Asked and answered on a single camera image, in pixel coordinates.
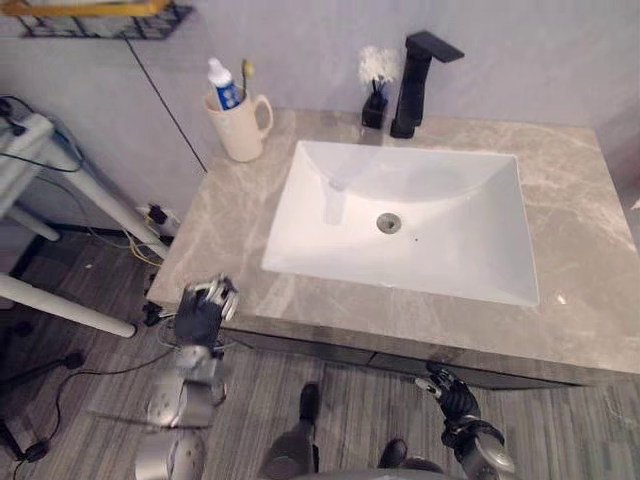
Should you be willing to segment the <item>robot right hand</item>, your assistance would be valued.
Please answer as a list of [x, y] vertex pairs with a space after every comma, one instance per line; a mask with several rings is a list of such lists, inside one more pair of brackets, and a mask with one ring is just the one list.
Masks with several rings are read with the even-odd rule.
[[481, 419], [477, 399], [463, 380], [444, 367], [429, 365], [428, 371], [427, 377], [416, 377], [414, 384], [433, 396], [447, 422]]

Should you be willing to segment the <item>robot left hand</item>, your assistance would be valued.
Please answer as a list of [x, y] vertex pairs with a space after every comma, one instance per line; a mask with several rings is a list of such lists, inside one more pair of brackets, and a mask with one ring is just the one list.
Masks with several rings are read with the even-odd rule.
[[238, 304], [239, 292], [227, 275], [188, 284], [174, 319], [178, 344], [213, 351], [222, 323], [234, 317]]

